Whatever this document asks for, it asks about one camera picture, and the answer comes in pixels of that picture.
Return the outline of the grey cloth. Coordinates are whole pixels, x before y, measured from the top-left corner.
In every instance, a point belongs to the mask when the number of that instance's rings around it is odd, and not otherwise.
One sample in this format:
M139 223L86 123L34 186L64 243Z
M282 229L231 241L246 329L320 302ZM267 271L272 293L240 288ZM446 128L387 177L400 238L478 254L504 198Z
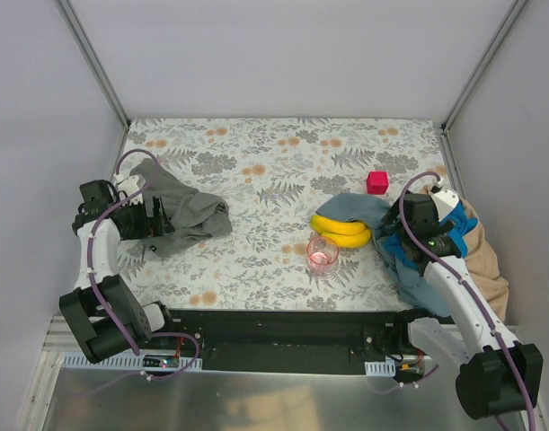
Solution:
M181 183L150 159L143 160L130 173L146 180L156 176L143 194L149 202L147 209L153 208L152 198L159 197L174 228L172 233L142 241L158 258L169 258L199 242L223 237L233 231L228 204L220 196Z

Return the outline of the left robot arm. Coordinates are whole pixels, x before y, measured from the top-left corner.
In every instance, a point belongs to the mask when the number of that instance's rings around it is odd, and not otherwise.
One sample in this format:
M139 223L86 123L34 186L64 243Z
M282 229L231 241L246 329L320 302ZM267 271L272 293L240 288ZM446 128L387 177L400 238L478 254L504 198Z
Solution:
M173 232L162 200L143 197L140 175L115 181L93 180L79 187L83 202L72 228L80 246L80 268L72 292L59 298L59 310L86 359L97 364L149 341L170 324L161 302L141 305L120 275L118 247L123 241L161 237Z

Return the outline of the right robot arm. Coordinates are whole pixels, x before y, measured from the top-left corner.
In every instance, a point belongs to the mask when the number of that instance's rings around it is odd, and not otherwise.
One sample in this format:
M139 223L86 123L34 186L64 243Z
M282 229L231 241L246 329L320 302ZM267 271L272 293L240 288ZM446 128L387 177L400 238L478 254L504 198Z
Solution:
M409 323L408 339L452 368L457 398L470 418L524 411L535 429L544 359L536 345L518 340L477 289L449 235L454 224L447 215L459 201L451 189L404 192L382 219L395 227L404 254L444 298L460 333L455 338L425 317Z

